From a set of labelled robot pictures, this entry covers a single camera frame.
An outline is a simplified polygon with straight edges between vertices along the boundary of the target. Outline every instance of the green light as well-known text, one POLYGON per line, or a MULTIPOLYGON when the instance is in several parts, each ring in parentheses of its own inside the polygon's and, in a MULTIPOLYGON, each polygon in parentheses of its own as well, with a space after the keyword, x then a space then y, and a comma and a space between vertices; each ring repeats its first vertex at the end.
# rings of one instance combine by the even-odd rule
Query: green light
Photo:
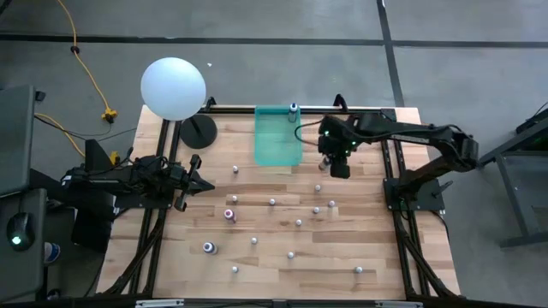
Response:
POLYGON ((21 238, 19 236, 15 236, 13 239, 11 239, 11 242, 19 245, 21 243, 21 238))

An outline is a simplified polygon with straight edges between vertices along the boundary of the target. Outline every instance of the white sphere lamp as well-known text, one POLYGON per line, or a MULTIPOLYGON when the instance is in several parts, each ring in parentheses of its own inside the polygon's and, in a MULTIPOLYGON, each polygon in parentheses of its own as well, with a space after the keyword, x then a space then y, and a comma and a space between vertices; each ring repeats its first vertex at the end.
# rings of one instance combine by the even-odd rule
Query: white sphere lamp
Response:
POLYGON ((202 149, 215 141, 215 121, 207 115, 196 115, 206 100, 206 83, 191 63, 175 57, 153 62, 140 80, 140 93, 157 116, 185 120, 179 133, 188 147, 202 149))

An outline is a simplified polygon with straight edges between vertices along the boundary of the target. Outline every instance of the white ball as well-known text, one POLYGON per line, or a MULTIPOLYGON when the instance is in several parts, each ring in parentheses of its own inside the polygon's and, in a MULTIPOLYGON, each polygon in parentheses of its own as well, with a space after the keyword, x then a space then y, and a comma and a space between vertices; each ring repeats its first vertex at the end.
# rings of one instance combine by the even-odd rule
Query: white ball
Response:
POLYGON ((146 68, 140 80, 140 94, 154 114, 180 121, 200 110, 206 100, 206 83, 194 65, 167 57, 146 68))

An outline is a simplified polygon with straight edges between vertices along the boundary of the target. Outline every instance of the yellow cable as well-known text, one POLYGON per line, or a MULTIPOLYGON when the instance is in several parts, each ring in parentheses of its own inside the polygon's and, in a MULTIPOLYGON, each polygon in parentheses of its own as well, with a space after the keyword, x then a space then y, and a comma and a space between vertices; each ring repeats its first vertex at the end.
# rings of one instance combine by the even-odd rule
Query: yellow cable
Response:
MULTIPOLYGON (((76 45, 77 45, 76 27, 74 26, 74 21, 72 20, 72 16, 70 15, 70 12, 67 9, 67 7, 63 4, 63 1, 57 0, 57 2, 59 3, 59 5, 61 5, 63 10, 65 11, 65 14, 68 17, 68 21, 70 21, 70 26, 72 27, 73 45, 74 45, 74 47, 76 47, 76 45)), ((107 102, 107 100, 104 97, 103 93, 99 89, 99 86, 97 85, 97 82, 95 82, 95 79, 93 78, 92 72, 89 71, 86 64, 84 64, 84 62, 80 59, 80 57, 78 56, 78 53, 76 52, 76 50, 73 51, 73 54, 74 54, 74 56, 76 56, 76 59, 78 59, 78 62, 82 65, 82 67, 86 70, 86 73, 89 76, 89 79, 92 80, 92 83, 93 83, 93 86, 95 87, 95 90, 97 90, 97 93, 99 93, 99 96, 101 96, 101 98, 103 99, 104 107, 106 108, 105 112, 110 113, 112 110, 110 109, 109 102, 107 102)))
MULTIPOLYGON (((59 124, 59 122, 55 121, 52 117, 50 117, 49 115, 45 115, 45 114, 40 114, 40 113, 35 113, 34 114, 35 116, 41 116, 41 117, 44 117, 46 118, 47 120, 53 122, 53 124, 57 125, 57 127, 61 128, 62 130, 65 130, 63 128, 63 126, 61 126, 61 124, 59 124)), ((72 143, 72 146, 78 151, 78 153, 80 153, 80 155, 82 155, 82 157, 86 157, 86 155, 84 154, 84 152, 82 150, 80 150, 80 148, 78 147, 78 145, 74 142, 74 139, 72 139, 72 137, 70 137, 70 135, 68 133, 65 133, 65 136, 67 136, 68 140, 70 140, 70 143, 72 143)))

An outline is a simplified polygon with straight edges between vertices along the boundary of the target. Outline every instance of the lamp stand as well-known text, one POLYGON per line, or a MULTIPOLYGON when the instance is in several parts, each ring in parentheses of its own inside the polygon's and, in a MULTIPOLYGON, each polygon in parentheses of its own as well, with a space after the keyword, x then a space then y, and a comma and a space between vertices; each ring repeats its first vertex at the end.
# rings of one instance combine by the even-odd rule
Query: lamp stand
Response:
POLYGON ((179 135, 189 148, 203 149, 215 141, 217 125, 207 115, 193 115, 181 123, 179 135))

